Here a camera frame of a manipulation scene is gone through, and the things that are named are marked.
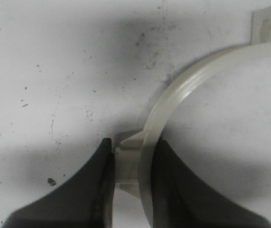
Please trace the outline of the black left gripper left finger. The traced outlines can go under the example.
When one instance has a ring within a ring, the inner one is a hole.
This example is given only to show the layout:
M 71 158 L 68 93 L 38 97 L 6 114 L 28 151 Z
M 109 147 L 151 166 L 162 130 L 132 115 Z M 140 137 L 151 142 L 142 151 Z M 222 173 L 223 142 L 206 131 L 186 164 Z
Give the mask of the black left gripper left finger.
M 114 154 L 102 139 L 89 161 L 56 190 L 14 211 L 5 228 L 111 228 Z

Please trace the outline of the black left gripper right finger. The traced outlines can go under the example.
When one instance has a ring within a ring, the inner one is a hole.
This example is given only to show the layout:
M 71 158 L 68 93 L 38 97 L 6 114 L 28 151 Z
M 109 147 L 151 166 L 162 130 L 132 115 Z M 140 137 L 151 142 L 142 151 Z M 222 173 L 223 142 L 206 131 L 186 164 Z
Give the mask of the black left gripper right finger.
M 151 167 L 153 227 L 270 228 L 271 223 L 208 186 L 159 139 Z

